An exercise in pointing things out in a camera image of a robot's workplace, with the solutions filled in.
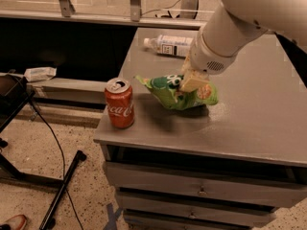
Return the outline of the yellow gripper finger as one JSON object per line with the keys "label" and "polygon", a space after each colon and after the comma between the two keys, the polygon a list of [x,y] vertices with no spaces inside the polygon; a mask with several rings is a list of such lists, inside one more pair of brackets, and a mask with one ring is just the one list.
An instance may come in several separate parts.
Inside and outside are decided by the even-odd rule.
{"label": "yellow gripper finger", "polygon": [[206,73],[201,73],[196,70],[187,70],[183,75],[179,90],[183,92],[193,92],[205,86],[208,82],[209,77]]}
{"label": "yellow gripper finger", "polygon": [[183,65],[182,65],[182,67],[181,67],[181,69],[180,69],[180,72],[181,72],[182,74],[185,74],[185,72],[186,72],[187,70],[189,70],[190,68],[191,68],[190,55],[187,55],[186,58],[185,58],[185,60],[184,60],[184,62],[183,62]]}

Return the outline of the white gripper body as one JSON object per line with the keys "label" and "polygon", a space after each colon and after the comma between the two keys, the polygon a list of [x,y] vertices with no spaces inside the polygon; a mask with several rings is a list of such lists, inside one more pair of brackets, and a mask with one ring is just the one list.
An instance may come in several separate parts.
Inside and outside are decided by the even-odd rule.
{"label": "white gripper body", "polygon": [[202,31],[198,31],[189,51],[191,68],[208,75],[221,74],[236,56],[223,57],[214,53],[205,43]]}

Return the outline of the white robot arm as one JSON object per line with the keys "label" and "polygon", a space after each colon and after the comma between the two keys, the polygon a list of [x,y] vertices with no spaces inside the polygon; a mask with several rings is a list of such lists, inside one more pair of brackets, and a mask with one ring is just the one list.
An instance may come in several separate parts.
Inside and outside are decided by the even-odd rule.
{"label": "white robot arm", "polygon": [[200,27],[181,68],[179,89],[192,92],[221,74],[251,41],[271,31],[296,53],[307,50],[307,0],[221,0]]}

